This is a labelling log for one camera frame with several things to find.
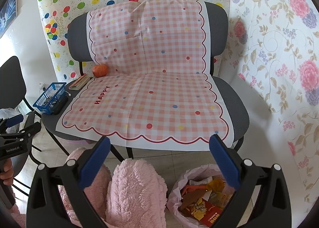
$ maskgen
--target hand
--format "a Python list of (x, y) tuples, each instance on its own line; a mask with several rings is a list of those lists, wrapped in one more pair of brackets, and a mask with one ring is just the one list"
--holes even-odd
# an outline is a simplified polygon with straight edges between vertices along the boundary
[(3, 184), (10, 186), (13, 184), (13, 168), (11, 159), (7, 159), (3, 165), (4, 172), (0, 173), (0, 179), (3, 180)]

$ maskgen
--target plastic bag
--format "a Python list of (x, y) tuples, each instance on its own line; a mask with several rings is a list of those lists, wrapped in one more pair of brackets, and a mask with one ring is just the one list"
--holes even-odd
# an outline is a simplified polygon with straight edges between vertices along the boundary
[[(168, 196), (167, 208), (174, 215), (175, 219), (181, 224), (189, 228), (207, 228), (206, 225), (201, 224), (198, 220), (192, 217), (184, 216), (178, 208), (181, 206), (181, 189), (187, 185), (189, 180), (203, 180), (210, 176), (221, 175), (221, 170), (216, 164), (202, 165), (198, 168), (187, 170), (175, 183), (171, 193)], [(234, 189), (229, 185), (225, 185), (224, 193), (233, 194)]]
[[(13, 108), (3, 108), (0, 109), (0, 118), (6, 119), (6, 118), (11, 118), (14, 117), (16, 115), (20, 115), (20, 113), (13, 109)], [(7, 133), (15, 133), (19, 131), (19, 126), (20, 124), (16, 124), (15, 126), (12, 126), (10, 128), (7, 129)]]

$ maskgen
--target floral wallpaper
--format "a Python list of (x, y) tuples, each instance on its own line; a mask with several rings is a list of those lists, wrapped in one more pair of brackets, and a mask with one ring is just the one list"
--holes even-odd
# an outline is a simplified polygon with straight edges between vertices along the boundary
[(267, 103), (286, 137), (309, 211), (319, 180), (319, 14), (311, 0), (231, 0), (223, 63)]

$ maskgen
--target chair backrest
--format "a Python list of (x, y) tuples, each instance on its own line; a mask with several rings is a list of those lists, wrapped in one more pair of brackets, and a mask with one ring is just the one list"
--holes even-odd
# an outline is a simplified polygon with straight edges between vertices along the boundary
[(0, 109), (16, 108), (26, 93), (19, 59), (12, 56), (0, 67)]
[[(207, 13), (211, 30), (211, 56), (220, 55), (226, 46), (228, 18), (225, 10), (213, 3), (207, 3)], [(92, 61), (87, 45), (87, 13), (76, 17), (68, 28), (70, 54), (76, 61)]]

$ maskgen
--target blue gripper pad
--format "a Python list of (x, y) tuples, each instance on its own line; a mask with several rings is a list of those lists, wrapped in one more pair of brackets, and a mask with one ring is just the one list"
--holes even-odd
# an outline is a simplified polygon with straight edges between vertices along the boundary
[(209, 150), (213, 155), (218, 167), (221, 170), (228, 185), (236, 191), (240, 188), (240, 173), (239, 169), (232, 161), (226, 146), (220, 142), (217, 137), (212, 135), (209, 139)]
[(5, 126), (7, 128), (10, 128), (12, 126), (15, 126), (18, 123), (21, 123), (23, 121), (23, 115), (16, 115), (14, 117), (11, 117), (7, 120)]
[(94, 152), (91, 154), (85, 165), (80, 171), (80, 178), (78, 181), (79, 187), (84, 190), (84, 188), (92, 185), (92, 182), (98, 173), (100, 167), (104, 163), (108, 153), (111, 149), (111, 142), (108, 137), (104, 137), (102, 142), (97, 148), (94, 147)]

